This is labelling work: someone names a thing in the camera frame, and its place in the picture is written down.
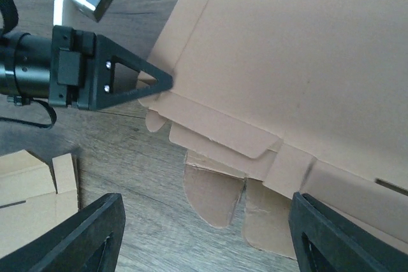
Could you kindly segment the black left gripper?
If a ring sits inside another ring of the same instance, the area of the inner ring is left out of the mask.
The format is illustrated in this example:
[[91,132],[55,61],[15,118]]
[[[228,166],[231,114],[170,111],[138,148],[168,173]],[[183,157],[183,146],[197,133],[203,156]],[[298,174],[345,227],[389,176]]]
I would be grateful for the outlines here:
[[52,37],[1,38],[1,93],[56,107],[102,110],[170,90],[173,77],[116,42],[56,25]]

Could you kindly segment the cardboard box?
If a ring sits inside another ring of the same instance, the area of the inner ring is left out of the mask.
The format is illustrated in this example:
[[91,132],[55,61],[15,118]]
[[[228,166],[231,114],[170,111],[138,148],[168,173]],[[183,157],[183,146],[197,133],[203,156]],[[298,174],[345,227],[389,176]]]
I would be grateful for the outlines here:
[[245,196],[245,240],[294,257],[306,192],[407,251],[407,0],[178,0],[149,61],[174,86],[146,126],[171,122],[205,222]]

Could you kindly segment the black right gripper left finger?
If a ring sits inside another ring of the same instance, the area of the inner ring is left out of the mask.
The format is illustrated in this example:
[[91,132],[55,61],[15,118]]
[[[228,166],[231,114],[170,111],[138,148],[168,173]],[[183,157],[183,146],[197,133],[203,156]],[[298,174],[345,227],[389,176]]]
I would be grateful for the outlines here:
[[1,271],[115,271],[126,215],[108,193],[1,259]]

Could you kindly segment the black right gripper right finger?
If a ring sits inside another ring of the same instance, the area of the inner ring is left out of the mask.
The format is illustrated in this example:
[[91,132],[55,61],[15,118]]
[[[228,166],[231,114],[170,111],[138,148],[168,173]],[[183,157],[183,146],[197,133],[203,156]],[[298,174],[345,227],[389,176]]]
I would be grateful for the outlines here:
[[406,253],[309,194],[293,194],[289,228],[300,271],[407,271]]

